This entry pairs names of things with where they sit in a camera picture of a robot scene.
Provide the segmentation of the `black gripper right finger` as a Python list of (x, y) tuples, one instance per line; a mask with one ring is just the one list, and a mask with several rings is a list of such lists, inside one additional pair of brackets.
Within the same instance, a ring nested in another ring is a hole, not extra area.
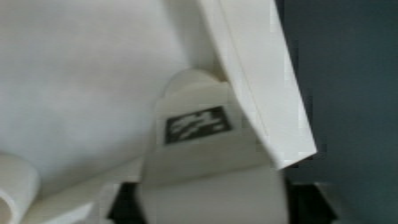
[(356, 224), (331, 184), (286, 181), (286, 195), (290, 224)]

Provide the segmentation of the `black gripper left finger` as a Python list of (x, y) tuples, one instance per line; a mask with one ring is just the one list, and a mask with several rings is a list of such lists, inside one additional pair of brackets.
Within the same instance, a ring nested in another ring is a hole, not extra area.
[(137, 183), (125, 182), (119, 187), (107, 219), (112, 224), (146, 224), (141, 205), (135, 197)]

